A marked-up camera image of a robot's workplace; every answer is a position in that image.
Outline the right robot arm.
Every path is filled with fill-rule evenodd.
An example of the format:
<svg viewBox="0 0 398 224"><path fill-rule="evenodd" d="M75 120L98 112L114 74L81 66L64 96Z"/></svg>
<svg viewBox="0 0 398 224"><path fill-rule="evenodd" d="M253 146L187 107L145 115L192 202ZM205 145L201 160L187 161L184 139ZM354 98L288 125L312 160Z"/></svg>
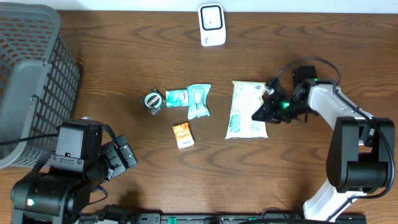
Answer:
<svg viewBox="0 0 398 224"><path fill-rule="evenodd" d="M303 203L306 220L335 222L358 199L380 198L394 183L395 126L349 100L337 82L320 80L313 65L292 72L294 91L287 97L278 78L267 86L268 99L252 115L265 123L290 123L302 114L321 116L333 130L326 159L327 179Z"/></svg>

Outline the teal white snack packet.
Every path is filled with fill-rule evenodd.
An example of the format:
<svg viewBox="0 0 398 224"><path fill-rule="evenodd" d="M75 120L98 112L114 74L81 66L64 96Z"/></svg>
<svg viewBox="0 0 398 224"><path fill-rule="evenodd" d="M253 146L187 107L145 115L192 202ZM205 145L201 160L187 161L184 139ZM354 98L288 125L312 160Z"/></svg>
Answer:
<svg viewBox="0 0 398 224"><path fill-rule="evenodd" d="M211 84L194 84L187 87L188 91L188 119L210 116L206 99Z"/></svg>

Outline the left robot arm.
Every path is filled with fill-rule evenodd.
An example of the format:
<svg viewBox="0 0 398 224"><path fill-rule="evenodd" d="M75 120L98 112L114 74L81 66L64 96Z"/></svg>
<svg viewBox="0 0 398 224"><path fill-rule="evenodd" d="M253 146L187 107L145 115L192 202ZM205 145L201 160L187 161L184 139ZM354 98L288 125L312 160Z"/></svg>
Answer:
<svg viewBox="0 0 398 224"><path fill-rule="evenodd" d="M105 182L137 165L125 136L99 121L68 119L55 152L41 157L11 191L12 223L75 223Z"/></svg>

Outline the white yellow chip bag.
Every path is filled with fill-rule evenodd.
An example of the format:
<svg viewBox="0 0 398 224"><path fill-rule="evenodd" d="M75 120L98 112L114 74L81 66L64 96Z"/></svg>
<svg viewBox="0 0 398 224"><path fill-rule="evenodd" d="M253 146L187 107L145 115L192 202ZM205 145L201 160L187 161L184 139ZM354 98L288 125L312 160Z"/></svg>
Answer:
<svg viewBox="0 0 398 224"><path fill-rule="evenodd" d="M266 124L252 115L263 105L264 82L232 81L233 96L225 139L267 139Z"/></svg>

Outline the orange snack packet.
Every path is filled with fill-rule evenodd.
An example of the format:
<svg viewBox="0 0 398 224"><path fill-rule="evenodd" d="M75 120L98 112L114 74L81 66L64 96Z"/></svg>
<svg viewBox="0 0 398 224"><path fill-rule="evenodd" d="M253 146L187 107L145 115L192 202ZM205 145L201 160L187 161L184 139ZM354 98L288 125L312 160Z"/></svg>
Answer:
<svg viewBox="0 0 398 224"><path fill-rule="evenodd" d="M178 124L174 126L173 131L176 138L177 147L179 149L194 145L195 141L188 123Z"/></svg>

